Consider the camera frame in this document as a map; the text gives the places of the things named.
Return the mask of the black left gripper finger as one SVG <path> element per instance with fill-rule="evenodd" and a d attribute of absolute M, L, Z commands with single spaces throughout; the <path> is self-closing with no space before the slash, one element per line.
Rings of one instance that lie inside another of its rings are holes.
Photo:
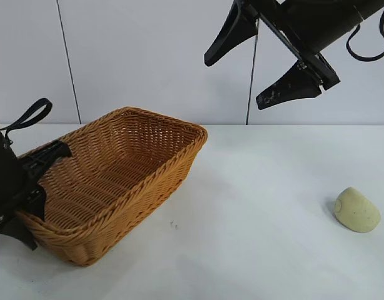
<path fill-rule="evenodd" d="M 0 234 L 22 242 L 30 250 L 38 247 L 32 233 L 16 214 L 0 216 Z"/>
<path fill-rule="evenodd" d="M 42 186 L 36 186 L 25 198 L 24 210 L 40 219 L 45 218 L 46 192 Z"/>

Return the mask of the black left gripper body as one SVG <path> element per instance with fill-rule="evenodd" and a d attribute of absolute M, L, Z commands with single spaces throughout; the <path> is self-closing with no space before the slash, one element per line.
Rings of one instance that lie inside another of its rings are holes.
<path fill-rule="evenodd" d="M 61 158 L 72 156 L 69 146 L 55 140 L 30 154 L 17 157 L 0 132 L 0 216 L 22 209 L 26 196 Z"/>

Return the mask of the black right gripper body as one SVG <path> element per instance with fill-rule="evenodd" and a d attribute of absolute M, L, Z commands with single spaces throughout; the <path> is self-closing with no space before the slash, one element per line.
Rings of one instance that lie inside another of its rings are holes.
<path fill-rule="evenodd" d="M 363 1 L 239 1 L 251 19 L 262 19 L 304 63 L 298 89 L 329 89 L 340 82 L 320 51 L 364 19 Z"/>

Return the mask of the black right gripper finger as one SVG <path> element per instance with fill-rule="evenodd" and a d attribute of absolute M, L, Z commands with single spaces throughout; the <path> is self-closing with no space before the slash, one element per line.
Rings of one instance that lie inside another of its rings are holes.
<path fill-rule="evenodd" d="M 288 101 L 316 98 L 321 89 L 315 74 L 301 61 L 297 61 L 282 76 L 256 97 L 258 109 L 267 109 Z"/>
<path fill-rule="evenodd" d="M 259 12 L 250 2 L 234 2 L 217 37 L 205 52 L 206 66 L 212 66 L 237 45 L 258 33 Z"/>

